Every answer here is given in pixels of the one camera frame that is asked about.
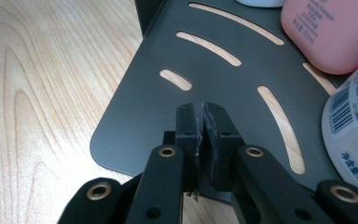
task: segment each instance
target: curved slot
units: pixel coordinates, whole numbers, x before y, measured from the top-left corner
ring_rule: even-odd
[[[292,168],[293,172],[296,174],[303,175],[306,171],[306,166],[301,147],[298,143],[295,131],[293,130],[289,119],[284,113],[281,105],[278,103],[278,100],[275,98],[274,94],[269,90],[268,87],[259,86],[257,91],[260,93],[261,97],[263,97],[269,110],[275,118],[275,121],[278,124],[282,134],[283,142],[286,146],[290,168]]]
[[[171,70],[163,69],[159,72],[159,75],[169,80],[171,83],[175,84],[182,91],[189,91],[193,87],[190,82],[188,82],[182,76],[174,73]]]
[[[232,21],[236,21],[252,30],[254,30],[255,32],[259,33],[260,35],[264,36],[265,38],[267,38],[268,40],[272,41],[274,44],[276,45],[283,45],[284,42],[279,38],[277,37],[276,35],[273,35],[272,33],[270,33],[269,31],[265,30],[264,28],[250,22],[250,21],[247,21],[239,16],[236,16],[236,15],[233,15],[231,13],[228,13],[228,12],[225,12],[225,11],[222,11],[220,9],[217,9],[217,8],[214,8],[214,7],[207,7],[205,5],[201,5],[201,4],[197,4],[197,3],[190,3],[188,4],[190,7],[193,7],[193,8],[198,8],[198,9],[201,9],[201,10],[205,10],[205,11],[209,11],[209,12],[212,12],[214,14],[217,14],[219,16],[223,16],[223,17],[226,17]]]
[[[322,85],[322,87],[332,95],[336,91],[336,87],[331,84],[329,80],[322,74],[321,71],[319,71],[315,66],[313,66],[311,63],[303,63],[303,66],[307,71],[310,72],[310,74],[316,78],[316,80]]]
[[[228,61],[229,63],[231,63],[234,66],[241,65],[241,61],[238,58],[236,58],[234,55],[232,55],[225,49],[222,49],[222,48],[218,47],[217,45],[209,42],[208,40],[205,40],[201,37],[191,35],[191,34],[185,33],[185,32],[178,32],[178,33],[176,33],[176,36],[186,39],[188,41],[191,41],[193,43],[196,43],[202,47],[205,47],[206,49],[219,55],[220,57],[222,57],[223,59],[225,59],[226,61]]]

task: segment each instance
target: pink bottle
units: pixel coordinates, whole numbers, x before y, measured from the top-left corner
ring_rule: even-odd
[[[282,26],[310,62],[335,75],[358,68],[358,1],[286,0]]]

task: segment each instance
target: wooden table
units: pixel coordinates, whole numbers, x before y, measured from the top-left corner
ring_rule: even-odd
[[[0,223],[54,223],[105,176],[90,138],[142,41],[132,0],[0,0]],[[184,223],[236,223],[185,199]]]

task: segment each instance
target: hole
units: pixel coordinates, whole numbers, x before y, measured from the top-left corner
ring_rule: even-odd
[[[176,151],[175,149],[171,147],[164,147],[158,151],[158,154],[162,157],[171,157],[175,155]]]
[[[295,210],[295,213],[299,218],[301,218],[301,219],[303,219],[305,221],[311,221],[312,220],[312,216],[310,215],[310,213],[308,211],[304,210],[304,209],[297,208]]]
[[[230,52],[226,51],[225,49],[222,49],[222,48],[218,47],[217,45],[209,42],[208,40],[205,40],[201,37],[191,35],[191,34],[185,33],[185,32],[178,32],[178,33],[176,33],[176,36],[181,37],[185,40],[191,41],[193,43],[196,43],[202,47],[205,47],[206,49],[219,55],[224,60],[228,61],[229,63],[231,63],[234,66],[241,65],[241,61],[238,58],[236,58],[234,55],[232,55]]]
[[[255,147],[248,147],[245,149],[245,151],[249,156],[253,157],[262,157],[264,155],[264,152],[262,150]]]
[[[146,216],[148,218],[158,218],[161,216],[161,211],[156,207],[152,207],[147,209]]]
[[[231,133],[229,133],[229,132],[222,132],[222,135],[223,135],[223,136],[230,136]]]
[[[307,71],[310,72],[310,74],[315,77],[315,79],[322,85],[322,87],[329,93],[330,95],[334,94],[336,91],[336,87],[331,84],[329,80],[324,76],[324,74],[319,71],[315,66],[313,66],[311,63],[303,63],[303,66]]]
[[[98,187],[92,191],[92,195],[98,197],[106,192],[106,188]]]
[[[179,89],[181,89],[182,91],[189,91],[193,87],[190,82],[188,82],[182,76],[174,73],[171,70],[163,69],[159,72],[159,75],[169,80],[171,83],[179,87]]]
[[[351,189],[342,186],[332,186],[330,191],[341,201],[347,203],[358,203],[358,194]]]
[[[247,21],[247,20],[243,19],[243,18],[241,18],[239,16],[233,15],[231,13],[222,11],[222,10],[214,8],[214,7],[207,7],[205,5],[201,5],[201,4],[197,4],[197,3],[190,3],[188,5],[190,7],[205,10],[205,11],[209,11],[209,12],[212,12],[212,13],[214,13],[216,15],[226,17],[226,18],[228,18],[228,19],[230,19],[232,21],[236,21],[236,22],[238,22],[238,23],[240,23],[240,24],[242,24],[242,25],[254,30],[255,32],[259,33],[260,35],[264,36],[265,38],[267,38],[268,40],[272,41],[276,45],[283,45],[283,43],[284,43],[276,35],[273,35],[269,31],[261,28],[260,26],[254,24],[254,23],[252,23],[250,21]]]
[[[259,86],[257,90],[266,102],[281,131],[283,142],[286,146],[287,156],[289,158],[290,168],[292,168],[293,172],[296,174],[303,175],[306,171],[306,166],[301,147],[289,119],[268,87]]]
[[[87,197],[90,200],[98,201],[108,196],[111,190],[112,188],[107,182],[100,182],[89,188],[89,190],[87,191]]]

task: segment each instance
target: black clamp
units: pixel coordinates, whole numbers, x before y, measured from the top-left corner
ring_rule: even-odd
[[[181,223],[183,193],[232,192],[240,223],[358,223],[358,188],[297,184],[264,148],[246,145],[220,105],[176,112],[176,130],[150,154],[145,171],[120,185],[97,178],[66,206],[60,223]]]

